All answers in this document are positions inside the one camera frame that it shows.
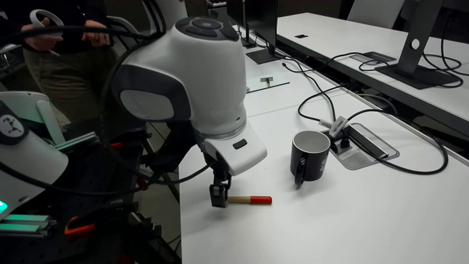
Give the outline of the black mug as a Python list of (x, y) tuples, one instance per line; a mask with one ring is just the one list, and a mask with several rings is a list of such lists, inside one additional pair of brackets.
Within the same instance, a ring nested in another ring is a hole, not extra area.
[(330, 139), (322, 132), (301, 131), (293, 137), (290, 172), (298, 187), (322, 177), (329, 150)]

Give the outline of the hand controller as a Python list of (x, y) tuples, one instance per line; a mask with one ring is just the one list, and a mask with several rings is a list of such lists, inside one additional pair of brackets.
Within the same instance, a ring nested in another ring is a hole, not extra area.
[[(32, 29), (42, 29), (48, 26), (62, 27), (64, 23), (59, 17), (47, 10), (32, 10), (29, 15)], [(34, 37), (27, 37), (26, 43), (37, 51), (48, 51), (52, 55), (60, 57), (60, 54), (53, 51), (52, 44), (56, 44), (58, 39), (62, 39), (62, 32), (50, 32)]]

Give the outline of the silver monitor stand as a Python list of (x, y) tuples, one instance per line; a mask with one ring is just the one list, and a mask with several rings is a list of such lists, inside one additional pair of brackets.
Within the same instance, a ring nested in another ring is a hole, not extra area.
[(420, 0), (400, 59), (394, 65), (376, 67), (375, 70), (418, 90), (460, 87), (463, 80), (448, 70), (433, 70), (419, 65), (443, 3), (444, 0)]

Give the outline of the red capped wooden marker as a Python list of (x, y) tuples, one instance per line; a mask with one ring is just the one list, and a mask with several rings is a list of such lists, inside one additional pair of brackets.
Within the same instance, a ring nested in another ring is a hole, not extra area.
[(249, 204), (249, 205), (271, 205), (273, 202), (272, 197), (228, 197), (228, 202), (231, 204)]

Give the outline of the office chair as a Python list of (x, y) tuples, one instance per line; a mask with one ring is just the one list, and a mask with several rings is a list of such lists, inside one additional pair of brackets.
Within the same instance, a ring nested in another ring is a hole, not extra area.
[(347, 20), (391, 29), (405, 0), (354, 0)]

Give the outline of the grey desk grommet cover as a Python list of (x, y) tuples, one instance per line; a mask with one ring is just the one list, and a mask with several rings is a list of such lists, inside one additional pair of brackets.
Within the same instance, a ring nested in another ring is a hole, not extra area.
[(361, 63), (366, 63), (367, 65), (380, 65), (383, 63), (386, 64), (389, 62), (396, 61), (396, 58), (375, 51), (357, 53), (355, 55), (350, 56), (350, 58)]

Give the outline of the desk power socket box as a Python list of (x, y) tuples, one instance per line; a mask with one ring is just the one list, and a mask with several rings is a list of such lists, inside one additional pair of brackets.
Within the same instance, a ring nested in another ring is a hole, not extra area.
[(362, 169), (382, 160), (391, 160), (400, 156), (400, 152), (386, 141), (382, 140), (367, 127), (354, 122), (345, 127), (346, 139), (350, 141), (348, 147), (342, 147), (342, 133), (335, 138), (332, 155), (347, 169)]

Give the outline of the black monitor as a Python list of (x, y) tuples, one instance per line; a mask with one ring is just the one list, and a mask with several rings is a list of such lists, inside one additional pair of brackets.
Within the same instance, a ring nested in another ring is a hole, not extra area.
[(278, 0), (226, 0), (226, 10), (238, 26), (245, 26), (240, 35), (243, 47), (257, 46), (256, 40), (251, 39), (251, 29), (265, 40), (266, 47), (247, 53), (251, 60), (261, 65), (280, 58), (276, 55)]

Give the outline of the orange clamp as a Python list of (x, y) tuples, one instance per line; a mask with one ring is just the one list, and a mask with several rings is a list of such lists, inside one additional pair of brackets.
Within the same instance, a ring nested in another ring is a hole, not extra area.
[(89, 217), (72, 217), (64, 227), (64, 234), (67, 237), (86, 236), (95, 228), (95, 221)]

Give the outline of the white desk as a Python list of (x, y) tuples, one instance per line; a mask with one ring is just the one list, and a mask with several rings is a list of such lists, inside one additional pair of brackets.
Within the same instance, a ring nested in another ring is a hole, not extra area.
[[(300, 52), (326, 59), (349, 52), (369, 51), (399, 59), (407, 33), (302, 13), (280, 17), (277, 37)], [(461, 61), (460, 71), (469, 74), (469, 44), (445, 41), (444, 53)], [(360, 71), (359, 65), (359, 61), (348, 56), (330, 63), (334, 69), (469, 136), (469, 75), (462, 76), (464, 83), (457, 88), (418, 90), (377, 71)]]

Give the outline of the person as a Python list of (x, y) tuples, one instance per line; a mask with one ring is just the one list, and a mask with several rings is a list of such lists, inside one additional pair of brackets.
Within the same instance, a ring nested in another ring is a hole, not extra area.
[[(34, 28), (33, 10), (47, 10), (66, 26), (107, 28), (104, 0), (0, 0), (0, 37)], [(61, 37), (13, 40), (21, 45), (34, 81), (70, 122), (97, 118), (101, 89), (116, 54), (112, 37), (98, 32), (64, 32)]]

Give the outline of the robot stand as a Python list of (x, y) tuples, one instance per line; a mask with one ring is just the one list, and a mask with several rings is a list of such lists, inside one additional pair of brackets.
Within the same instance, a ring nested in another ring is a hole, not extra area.
[[(125, 161), (138, 165), (142, 137), (139, 132), (130, 135), (113, 148)], [(83, 192), (134, 187), (140, 180), (101, 150), (96, 137), (92, 139), (68, 153), (69, 166), (58, 181), (60, 186)], [(76, 197), (44, 191), (0, 220), (0, 264), (181, 264), (162, 238), (161, 225), (139, 212), (133, 196)], [(86, 236), (67, 237), (67, 222), (82, 216), (95, 221), (94, 230)]]

